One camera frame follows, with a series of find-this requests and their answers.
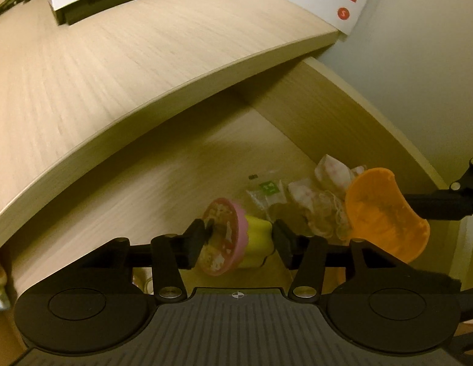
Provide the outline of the orange plastic bowl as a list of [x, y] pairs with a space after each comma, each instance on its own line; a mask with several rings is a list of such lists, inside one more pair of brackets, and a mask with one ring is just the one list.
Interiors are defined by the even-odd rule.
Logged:
[[389, 169], [368, 169], [357, 176], [347, 189], [345, 209], [349, 240], [368, 240], [407, 264], [427, 247], [430, 225], [409, 206]]

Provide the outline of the pink yellow cupcake toy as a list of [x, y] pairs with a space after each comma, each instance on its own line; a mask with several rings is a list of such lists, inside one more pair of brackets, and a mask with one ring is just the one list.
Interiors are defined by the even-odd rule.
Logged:
[[240, 205], [226, 198], [212, 201], [203, 221], [211, 234], [198, 257], [198, 267], [207, 275], [260, 268], [275, 252], [272, 224], [247, 215]]

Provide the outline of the wooden desk drawer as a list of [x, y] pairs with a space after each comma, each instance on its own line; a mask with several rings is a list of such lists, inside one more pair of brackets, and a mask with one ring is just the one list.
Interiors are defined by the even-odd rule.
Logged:
[[390, 169], [406, 193], [446, 187], [353, 87], [316, 59], [293, 61], [169, 119], [71, 184], [6, 244], [12, 289], [24, 292], [112, 238], [145, 244], [182, 232], [215, 198], [250, 208], [251, 175], [310, 177], [324, 155]]

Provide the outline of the clear plastic wrapper pile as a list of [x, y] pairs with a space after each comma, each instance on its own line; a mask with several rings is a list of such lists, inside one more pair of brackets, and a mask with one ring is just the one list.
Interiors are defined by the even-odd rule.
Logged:
[[312, 177], [284, 186], [285, 201], [269, 207], [269, 219], [283, 221], [298, 235], [320, 236], [343, 244], [351, 231], [345, 208], [347, 189], [365, 171], [364, 165], [351, 169], [324, 155]]

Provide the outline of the green label sachet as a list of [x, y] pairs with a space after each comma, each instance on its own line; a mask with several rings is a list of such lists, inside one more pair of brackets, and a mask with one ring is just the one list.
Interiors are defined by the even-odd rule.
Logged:
[[246, 193], [262, 212], [269, 212], [273, 206], [287, 202], [284, 183], [278, 178], [254, 178]]

